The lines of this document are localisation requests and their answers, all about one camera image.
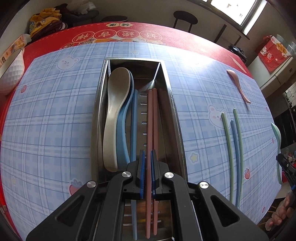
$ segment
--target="white spoon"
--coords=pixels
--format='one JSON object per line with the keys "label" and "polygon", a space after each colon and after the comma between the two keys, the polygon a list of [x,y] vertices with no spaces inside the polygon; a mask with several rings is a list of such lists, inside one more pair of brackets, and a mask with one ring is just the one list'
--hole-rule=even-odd
{"label": "white spoon", "polygon": [[108,79],[108,110],[103,138],[103,162],[110,172],[117,171],[116,123],[119,111],[128,95],[131,76],[126,68],[112,71]]}

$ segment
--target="star print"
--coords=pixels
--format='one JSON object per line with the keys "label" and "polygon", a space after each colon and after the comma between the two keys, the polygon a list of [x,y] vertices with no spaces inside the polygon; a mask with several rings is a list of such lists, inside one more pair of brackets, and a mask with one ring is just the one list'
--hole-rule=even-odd
{"label": "star print", "polygon": [[192,161],[192,163],[197,162],[198,161],[198,154],[193,152],[190,156],[190,160]]}

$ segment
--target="metal screw cap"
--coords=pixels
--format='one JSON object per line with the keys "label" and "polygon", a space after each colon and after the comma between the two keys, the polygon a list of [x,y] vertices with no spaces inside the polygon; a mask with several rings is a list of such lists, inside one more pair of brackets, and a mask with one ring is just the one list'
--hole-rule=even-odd
{"label": "metal screw cap", "polygon": [[125,171],[121,174],[123,177],[130,177],[131,173],[129,171]]}
{"label": "metal screw cap", "polygon": [[88,188],[94,188],[96,186],[96,182],[94,182],[94,181],[89,181],[88,183],[87,183],[87,187]]}
{"label": "metal screw cap", "polygon": [[165,177],[166,178],[172,178],[172,177],[174,177],[174,174],[172,172],[166,172]]}
{"label": "metal screw cap", "polygon": [[203,188],[203,189],[206,189],[206,188],[209,187],[209,184],[207,182],[201,182],[200,187]]}

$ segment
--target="chopstick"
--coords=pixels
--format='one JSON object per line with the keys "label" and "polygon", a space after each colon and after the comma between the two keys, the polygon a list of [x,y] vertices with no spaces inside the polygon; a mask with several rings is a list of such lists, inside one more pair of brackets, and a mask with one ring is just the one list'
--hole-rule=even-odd
{"label": "chopstick", "polygon": [[[135,89],[132,98],[131,110],[131,161],[136,160],[137,151],[137,108],[138,108],[138,91]],[[131,200],[131,217],[133,226],[133,239],[138,239],[137,231],[137,201]]]}
{"label": "chopstick", "polygon": [[237,128],[235,127],[235,121],[231,120],[230,124],[231,124],[233,139],[234,139],[235,155],[236,155],[236,158],[237,158],[237,197],[236,197],[235,206],[238,207],[239,198],[240,198],[240,189],[241,189],[239,141],[238,141],[238,138],[237,138]]}
{"label": "chopstick", "polygon": [[[158,101],[157,89],[153,88],[153,149],[158,160]],[[153,235],[157,234],[158,201],[153,200]]]}
{"label": "chopstick", "polygon": [[227,147],[228,147],[228,155],[229,155],[229,168],[230,168],[230,202],[233,203],[233,189],[234,189],[234,167],[233,167],[233,155],[232,155],[232,148],[231,148],[231,142],[230,142],[230,134],[228,130],[228,123],[227,118],[225,116],[225,113],[221,113],[222,122],[225,129],[226,134],[226,141],[227,141]]}
{"label": "chopstick", "polygon": [[239,137],[239,154],[240,154],[240,189],[239,189],[239,203],[237,207],[240,205],[240,199],[242,197],[242,184],[243,184],[243,176],[244,176],[244,152],[243,152],[243,145],[242,145],[242,131],[239,122],[239,116],[237,114],[237,110],[233,109],[234,119],[237,126],[237,135]]}
{"label": "chopstick", "polygon": [[148,90],[147,100],[147,166],[146,166],[146,238],[150,238],[151,228],[151,151],[153,148],[153,92]]}

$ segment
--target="metal tray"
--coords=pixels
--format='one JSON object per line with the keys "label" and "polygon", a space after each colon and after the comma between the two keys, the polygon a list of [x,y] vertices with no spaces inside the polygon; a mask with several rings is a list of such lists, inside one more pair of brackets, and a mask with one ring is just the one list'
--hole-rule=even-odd
{"label": "metal tray", "polygon": [[[138,96],[137,154],[146,151],[147,143],[147,90],[157,88],[159,105],[159,161],[166,162],[170,171],[187,180],[187,168],[181,129],[170,81],[163,61],[143,58],[106,58],[96,92],[92,136],[91,136],[91,177],[98,182],[110,180],[116,172],[107,171],[103,165],[102,144],[107,110],[107,83],[110,73],[125,67],[131,71]],[[126,138],[129,149],[131,129],[130,110],[126,118]],[[170,202],[161,201],[158,206],[158,232],[150,240],[172,237]],[[138,240],[145,240],[145,201],[137,201]],[[123,220],[122,240],[133,240],[130,203],[126,203]]]}

